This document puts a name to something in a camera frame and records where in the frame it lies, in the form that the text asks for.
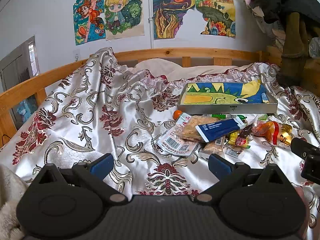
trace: white pipe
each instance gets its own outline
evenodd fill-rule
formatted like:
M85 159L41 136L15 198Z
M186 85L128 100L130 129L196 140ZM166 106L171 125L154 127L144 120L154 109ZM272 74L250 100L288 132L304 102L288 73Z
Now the white pipe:
M152 0L148 0L149 2L149 28L150 28L150 45L151 48L153 49L154 46L154 39L153 39L153 6L152 6Z

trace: silver box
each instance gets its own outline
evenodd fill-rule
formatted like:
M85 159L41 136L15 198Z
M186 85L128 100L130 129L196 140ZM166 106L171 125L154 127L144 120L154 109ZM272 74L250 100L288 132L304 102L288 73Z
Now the silver box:
M270 92L266 91L266 96L269 100L269 104L235 104L235 105L184 105L181 104L181 100L188 84L185 85L179 101L178 109L187 114L274 114L278 108L278 101L275 99Z

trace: bedspread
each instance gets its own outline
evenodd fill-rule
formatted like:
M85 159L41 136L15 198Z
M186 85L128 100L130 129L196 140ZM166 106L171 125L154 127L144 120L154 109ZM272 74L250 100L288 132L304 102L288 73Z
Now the bedspread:
M104 181L129 199L134 194L195 196L218 181L207 159L198 155L203 146L199 144L189 157L177 157L163 155L155 143L174 125L172 114L188 82L260 79L278 99L278 111L270 119L290 124L293 137L319 147L320 99L299 87L280 87L278 71L276 65L254 63L243 71L229 69L168 82L166 76L154 77L149 70L132 73L118 64L111 48L104 48L50 93L3 147L0 162L30 183L46 163L70 168L111 153L115 165ZM242 161L252 168L276 163L292 183L303 187L310 207L308 238L318 239L320 186L300 176L303 161L284 144L275 147L254 138L250 145ZM228 155L226 159L237 161Z

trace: wall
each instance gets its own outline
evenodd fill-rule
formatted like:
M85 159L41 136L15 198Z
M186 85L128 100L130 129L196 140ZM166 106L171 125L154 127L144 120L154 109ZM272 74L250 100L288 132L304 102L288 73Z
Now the wall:
M9 0L0 11L0 59L33 35L40 72L71 63L74 54L80 59L103 47L114 52L149 49L148 0L144 2L145 36L112 41L93 41L75 46L73 4L76 0ZM259 30L243 0L235 0L236 38L200 35L205 22L197 10L189 10L176 38L155 40L154 47L211 47L257 51L265 48L269 39Z

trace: wooden bed frame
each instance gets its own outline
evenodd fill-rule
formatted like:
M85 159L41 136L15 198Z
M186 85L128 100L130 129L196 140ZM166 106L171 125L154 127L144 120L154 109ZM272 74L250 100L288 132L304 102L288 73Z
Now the wooden bed frame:
M118 61L125 62L137 60L142 62L151 58L181 58L182 67L191 67L191 57L212 58L212 65L230 66L233 59L247 60L251 62L268 62L270 64L281 64L281 53L277 48L267 47L267 52L247 52L231 49L207 49L207 48L164 48L144 49L115 53ZM84 64L87 59L80 60L68 65L42 73L36 77L22 82L4 93L0 94L0 138L3 135L12 137L17 132L9 110L22 100L35 95L37 104L40 105L47 97L45 87L65 78L74 70ZM4 143L9 138L3 137Z

